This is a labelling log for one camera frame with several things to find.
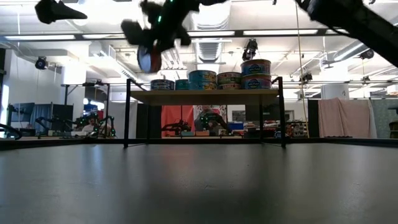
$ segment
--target tuna can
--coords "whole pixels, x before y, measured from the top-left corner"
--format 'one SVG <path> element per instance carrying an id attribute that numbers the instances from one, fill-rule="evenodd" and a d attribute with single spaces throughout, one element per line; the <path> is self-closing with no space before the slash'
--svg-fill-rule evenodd
<path id="1" fill-rule="evenodd" d="M 150 90 L 174 90 L 174 82 L 170 80 L 150 81 Z"/>
<path id="2" fill-rule="evenodd" d="M 242 78 L 242 88 L 245 90 L 253 89 L 270 89 L 271 76 L 270 75 L 248 75 Z"/>
<path id="3" fill-rule="evenodd" d="M 264 59 L 248 60 L 241 64 L 242 77 L 253 74 L 271 74 L 271 62 Z"/>
<path id="4" fill-rule="evenodd" d="M 195 70 L 188 74 L 189 82 L 216 82 L 217 74 L 209 70 Z"/>
<path id="5" fill-rule="evenodd" d="M 217 85 L 218 90 L 238 90 L 241 88 L 241 84 L 224 84 Z"/>
<path id="6" fill-rule="evenodd" d="M 190 90 L 216 90 L 217 85 L 214 82 L 189 82 Z"/>
<path id="7" fill-rule="evenodd" d="M 217 85 L 241 84 L 242 74 L 239 72 L 224 72 L 217 75 Z"/>
<path id="8" fill-rule="evenodd" d="M 188 80 L 176 80 L 175 81 L 175 90 L 189 90 Z"/>

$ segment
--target food can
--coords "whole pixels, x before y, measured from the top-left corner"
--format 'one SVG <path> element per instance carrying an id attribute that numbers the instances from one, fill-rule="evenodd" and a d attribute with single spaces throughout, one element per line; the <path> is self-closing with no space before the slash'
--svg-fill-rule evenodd
<path id="1" fill-rule="evenodd" d="M 224 72 L 217 75 L 217 85 L 241 84 L 242 74 L 239 72 Z"/>
<path id="2" fill-rule="evenodd" d="M 187 79 L 176 80 L 175 81 L 175 90 L 189 90 L 188 80 Z"/>
<path id="3" fill-rule="evenodd" d="M 170 80 L 150 81 L 150 90 L 174 90 L 174 82 Z"/>
<path id="4" fill-rule="evenodd" d="M 188 74 L 189 82 L 216 82 L 217 74 L 209 70 L 195 70 Z"/>
<path id="5" fill-rule="evenodd" d="M 216 90 L 215 82 L 189 82 L 190 90 Z"/>
<path id="6" fill-rule="evenodd" d="M 241 84 L 224 84 L 217 85 L 218 90 L 238 90 L 241 88 Z"/>
<path id="7" fill-rule="evenodd" d="M 253 74 L 271 74 L 271 62 L 264 59 L 248 60 L 241 64 L 242 77 Z"/>
<path id="8" fill-rule="evenodd" d="M 270 89 L 271 76 L 270 75 L 248 75 L 242 78 L 242 88 L 245 90 L 253 89 Z"/>

